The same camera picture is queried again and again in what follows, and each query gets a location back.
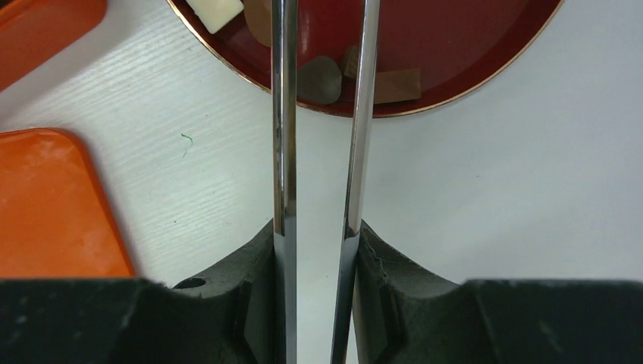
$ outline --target black hole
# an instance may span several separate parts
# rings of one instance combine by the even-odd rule
[[[205,279],[203,278],[188,278],[184,281],[179,282],[174,288],[178,290],[184,290],[186,288],[197,288],[205,284]]]

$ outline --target orange plastic object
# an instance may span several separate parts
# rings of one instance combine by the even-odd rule
[[[89,153],[73,134],[0,133],[0,277],[130,277]]]
[[[0,0],[0,91],[101,22],[107,0]]]

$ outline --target tongs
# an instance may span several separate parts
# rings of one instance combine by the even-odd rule
[[[347,197],[341,243],[332,363],[346,360],[369,125],[373,117],[380,0],[365,0]],[[272,0],[274,252],[277,269],[277,362],[296,362],[296,54],[297,0]]]

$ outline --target white table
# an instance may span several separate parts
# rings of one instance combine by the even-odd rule
[[[455,281],[643,279],[641,14],[640,0],[567,0],[486,86],[376,121],[365,220]],[[154,280],[201,271],[271,217],[270,97],[162,0],[111,0],[99,27],[0,93],[0,130],[38,126],[89,144]],[[299,358],[328,362],[351,126],[300,108],[297,128]]]

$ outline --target red bowl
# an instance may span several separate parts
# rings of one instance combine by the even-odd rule
[[[383,0],[378,71],[419,68],[422,97],[376,105],[377,118],[412,114],[459,98],[502,71],[538,36],[563,0]],[[168,0],[194,36],[235,73],[270,91],[270,48],[250,33],[243,14],[210,34],[185,0]],[[358,45],[363,0],[299,0],[299,65],[320,55],[338,63]],[[331,115],[353,115],[355,83],[339,101],[299,105]]]

